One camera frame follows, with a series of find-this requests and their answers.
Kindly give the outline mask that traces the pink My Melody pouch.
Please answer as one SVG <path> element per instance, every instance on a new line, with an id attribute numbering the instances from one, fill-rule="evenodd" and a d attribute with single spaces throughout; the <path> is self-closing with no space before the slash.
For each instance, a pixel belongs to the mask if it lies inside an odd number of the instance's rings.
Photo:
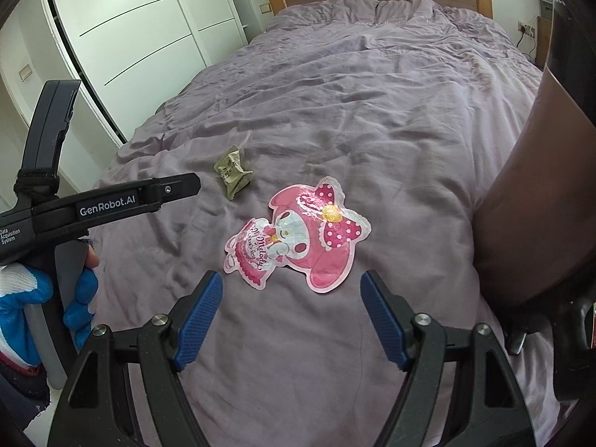
<path id="1" fill-rule="evenodd" d="M 311 291 L 333 291 L 348 277 L 356 245 L 372 231 L 368 219 L 345 206 L 345 193 L 333 177 L 282 189 L 269 208 L 270 219 L 248 220 L 224 245 L 223 270 L 238 272 L 259 291 L 284 266 L 303 273 Z"/>

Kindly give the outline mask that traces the olive green candy wrapper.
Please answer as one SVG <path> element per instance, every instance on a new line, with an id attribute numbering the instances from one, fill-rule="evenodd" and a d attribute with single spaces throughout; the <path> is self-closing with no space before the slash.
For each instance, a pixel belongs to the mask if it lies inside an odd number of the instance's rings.
<path id="1" fill-rule="evenodd" d="M 235 195 L 244 189 L 253 178 L 253 173 L 244 169 L 241 164 L 240 149 L 229 148 L 213 165 L 217 175 L 223 180 L 226 197 L 233 200 Z"/>

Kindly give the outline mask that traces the black copper electric kettle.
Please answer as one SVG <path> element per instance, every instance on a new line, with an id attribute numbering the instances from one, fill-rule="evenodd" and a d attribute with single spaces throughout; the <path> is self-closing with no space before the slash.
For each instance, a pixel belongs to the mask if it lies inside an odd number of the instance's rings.
<path id="1" fill-rule="evenodd" d="M 556 397 L 583 397 L 595 380 L 585 326 L 595 301 L 595 44 L 564 0 L 535 102 L 473 228 L 481 292 L 510 349 L 549 324 Z"/>

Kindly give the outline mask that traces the white wardrobe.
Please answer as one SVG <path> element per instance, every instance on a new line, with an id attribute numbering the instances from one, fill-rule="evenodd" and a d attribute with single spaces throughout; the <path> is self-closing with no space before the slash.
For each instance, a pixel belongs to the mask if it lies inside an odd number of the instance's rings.
<path id="1" fill-rule="evenodd" d="M 1 81 L 24 123 L 47 81 L 80 82 L 60 175 L 85 191 L 163 102 L 246 42 L 232 0 L 20 0 Z"/>

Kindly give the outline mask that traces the purple bed duvet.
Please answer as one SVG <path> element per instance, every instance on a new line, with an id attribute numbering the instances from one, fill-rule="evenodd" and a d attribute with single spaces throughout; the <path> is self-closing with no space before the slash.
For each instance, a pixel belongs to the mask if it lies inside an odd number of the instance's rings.
<path id="1" fill-rule="evenodd" d="M 146 323 L 219 270 L 225 242 L 291 185 L 338 180 L 372 225 L 318 294 L 283 267 L 238 273 L 182 383 L 214 446 L 370 446 L 403 373 L 359 295 L 373 269 L 444 326 L 498 321 L 473 265 L 472 217 L 528 117 L 542 73 L 493 20 L 430 0 L 330 0 L 281 12 L 205 69 L 119 149 L 101 186 L 194 172 L 200 193 L 96 228 L 96 321 Z M 251 182 L 233 200 L 213 165 L 232 146 Z"/>

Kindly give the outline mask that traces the wall power socket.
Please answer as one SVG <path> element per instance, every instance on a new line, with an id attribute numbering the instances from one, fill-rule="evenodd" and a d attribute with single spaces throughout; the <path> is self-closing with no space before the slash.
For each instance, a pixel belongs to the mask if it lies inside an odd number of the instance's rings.
<path id="1" fill-rule="evenodd" d="M 526 37 L 530 37 L 530 38 L 535 38 L 535 27 L 530 25 L 530 24 L 526 24 L 523 23 L 521 21 L 519 21 L 517 23 L 518 26 L 518 31 L 521 32 L 523 35 L 525 35 Z"/>

